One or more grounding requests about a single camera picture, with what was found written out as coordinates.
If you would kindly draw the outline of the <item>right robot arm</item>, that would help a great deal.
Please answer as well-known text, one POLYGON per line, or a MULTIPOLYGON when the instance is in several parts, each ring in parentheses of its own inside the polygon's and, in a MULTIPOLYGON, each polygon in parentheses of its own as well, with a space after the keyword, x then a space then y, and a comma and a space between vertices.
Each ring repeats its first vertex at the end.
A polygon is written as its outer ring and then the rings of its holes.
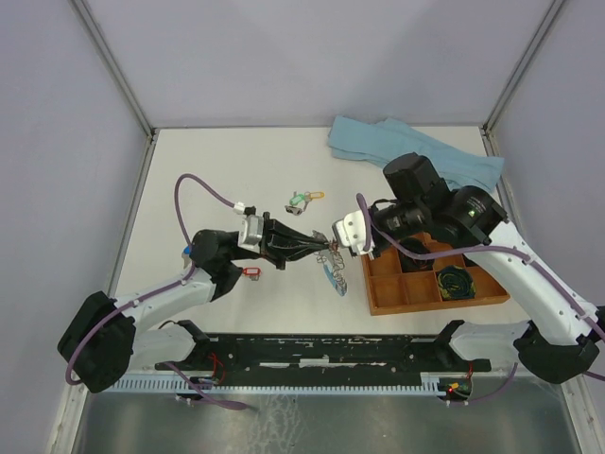
POLYGON ((505 209, 483 189, 452 190, 425 156, 409 153, 389 162, 383 175, 393 193, 379 208, 363 195, 358 208, 333 229, 353 255, 378 256, 388 245, 427 233, 487 272, 527 313, 512 324, 449 323, 433 348, 446 370, 466 360, 522 364, 549 383, 587 375, 604 342, 604 309, 572 290, 522 238, 505 209))

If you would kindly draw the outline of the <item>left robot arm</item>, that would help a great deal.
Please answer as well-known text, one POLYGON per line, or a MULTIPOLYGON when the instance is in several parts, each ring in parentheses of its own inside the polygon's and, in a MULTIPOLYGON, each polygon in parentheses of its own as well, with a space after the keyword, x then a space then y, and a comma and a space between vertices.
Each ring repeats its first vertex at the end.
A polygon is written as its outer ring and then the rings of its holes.
POLYGON ((189 244, 190 265, 178 276, 127 296, 97 291, 84 300, 58 343, 66 382, 100 393, 132 367, 182 362, 200 368, 209 357, 205 341, 183 325, 165 334, 155 325, 228 294, 243 274, 239 260, 263 259, 282 271, 329 248, 325 236, 300 233, 269 214, 248 216, 237 231, 198 231, 189 244))

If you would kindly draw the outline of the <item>large keyring holder blue handle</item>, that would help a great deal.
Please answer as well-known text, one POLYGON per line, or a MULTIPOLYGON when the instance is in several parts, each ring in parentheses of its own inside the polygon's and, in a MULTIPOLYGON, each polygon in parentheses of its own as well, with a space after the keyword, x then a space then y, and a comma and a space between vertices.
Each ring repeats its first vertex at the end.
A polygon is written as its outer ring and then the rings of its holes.
POLYGON ((348 286, 343 275, 345 269, 344 258, 339 251, 337 240, 335 238, 328 239, 326 235, 315 230, 312 231, 312 237, 327 243, 328 248, 326 250, 315 253, 316 261, 322 265, 324 274, 337 294, 344 297, 348 286))

